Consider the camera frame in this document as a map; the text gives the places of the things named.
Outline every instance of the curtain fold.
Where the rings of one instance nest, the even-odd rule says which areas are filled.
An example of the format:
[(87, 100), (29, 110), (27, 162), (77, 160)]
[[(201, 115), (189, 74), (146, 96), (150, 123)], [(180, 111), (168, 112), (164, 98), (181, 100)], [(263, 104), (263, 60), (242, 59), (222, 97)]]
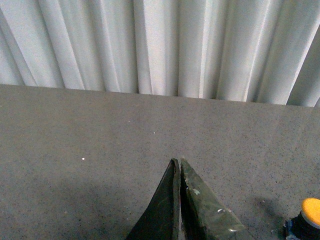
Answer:
[(0, 84), (320, 106), (320, 0), (0, 0)]

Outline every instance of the gray floor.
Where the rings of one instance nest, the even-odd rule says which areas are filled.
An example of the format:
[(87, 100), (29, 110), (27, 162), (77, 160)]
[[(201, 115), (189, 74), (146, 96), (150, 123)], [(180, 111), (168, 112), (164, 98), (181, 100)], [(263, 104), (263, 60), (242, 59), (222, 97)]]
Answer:
[(319, 144), (316, 108), (0, 85), (0, 239), (122, 240), (172, 157), (278, 239), (320, 198)]

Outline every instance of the orange lid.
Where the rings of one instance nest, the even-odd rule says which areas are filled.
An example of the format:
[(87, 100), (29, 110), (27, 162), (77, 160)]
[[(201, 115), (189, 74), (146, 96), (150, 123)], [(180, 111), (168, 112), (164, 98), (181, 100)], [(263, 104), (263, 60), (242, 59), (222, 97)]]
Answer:
[(306, 221), (310, 221), (320, 226), (320, 200), (317, 198), (307, 198), (301, 204), (302, 212)]

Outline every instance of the dirty plastic surface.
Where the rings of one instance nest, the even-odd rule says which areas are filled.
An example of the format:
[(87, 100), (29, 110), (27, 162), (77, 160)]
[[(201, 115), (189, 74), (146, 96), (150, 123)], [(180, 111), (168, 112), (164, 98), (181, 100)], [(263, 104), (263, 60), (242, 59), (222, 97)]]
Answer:
[(186, 160), (181, 160), (181, 212), (188, 240), (254, 240)]

